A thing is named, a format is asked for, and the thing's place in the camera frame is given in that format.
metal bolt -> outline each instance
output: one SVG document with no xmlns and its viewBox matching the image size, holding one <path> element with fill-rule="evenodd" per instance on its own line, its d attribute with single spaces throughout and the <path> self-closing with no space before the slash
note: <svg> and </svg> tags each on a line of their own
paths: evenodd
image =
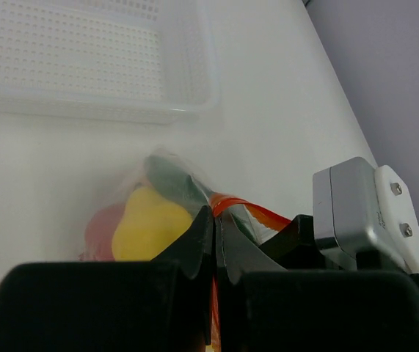
<svg viewBox="0 0 419 352">
<path fill-rule="evenodd" d="M 400 194 L 402 194 L 402 193 L 403 193 L 403 191 L 401 190 L 400 183 L 397 183 L 397 182 L 392 183 L 392 184 L 390 185 L 390 187 L 392 188 L 392 192 L 393 192 L 393 194 L 395 194 L 396 196 L 399 196 Z"/>
<path fill-rule="evenodd" d="M 405 236 L 405 237 L 412 237 L 413 236 L 412 228 L 407 223 L 401 224 L 400 225 L 400 230 L 403 233 L 403 236 Z"/>
</svg>

plastic bin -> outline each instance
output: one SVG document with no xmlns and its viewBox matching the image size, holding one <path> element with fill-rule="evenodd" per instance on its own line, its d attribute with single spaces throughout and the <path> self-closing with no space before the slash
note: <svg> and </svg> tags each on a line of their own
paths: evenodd
<svg viewBox="0 0 419 352">
<path fill-rule="evenodd" d="M 0 112 L 167 123 L 219 101 L 203 0 L 0 0 Z"/>
</svg>

red fruit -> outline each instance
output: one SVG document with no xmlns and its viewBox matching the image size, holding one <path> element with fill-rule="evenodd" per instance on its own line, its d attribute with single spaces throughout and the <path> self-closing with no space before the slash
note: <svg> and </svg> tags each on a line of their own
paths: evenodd
<svg viewBox="0 0 419 352">
<path fill-rule="evenodd" d="M 113 204 L 92 217 L 85 230 L 85 260 L 114 261 L 112 239 L 124 209 L 124 203 Z"/>
</svg>

plastic bag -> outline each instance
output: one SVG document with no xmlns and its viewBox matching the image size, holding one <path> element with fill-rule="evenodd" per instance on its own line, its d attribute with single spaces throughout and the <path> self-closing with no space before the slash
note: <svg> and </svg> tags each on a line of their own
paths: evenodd
<svg viewBox="0 0 419 352">
<path fill-rule="evenodd" d="M 238 197 L 220 194 L 165 150 L 149 155 L 117 189 L 120 201 L 100 209 L 85 231 L 83 260 L 151 260 L 190 226 L 204 205 L 229 209 L 237 227 L 261 244 L 289 220 Z"/>
</svg>

yellow fruit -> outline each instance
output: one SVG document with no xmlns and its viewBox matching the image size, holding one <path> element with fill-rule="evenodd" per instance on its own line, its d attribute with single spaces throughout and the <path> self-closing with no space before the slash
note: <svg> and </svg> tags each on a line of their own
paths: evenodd
<svg viewBox="0 0 419 352">
<path fill-rule="evenodd" d="M 129 197 L 114 231 L 115 260 L 152 260 L 188 230 L 189 213 L 153 188 L 140 187 Z"/>
</svg>

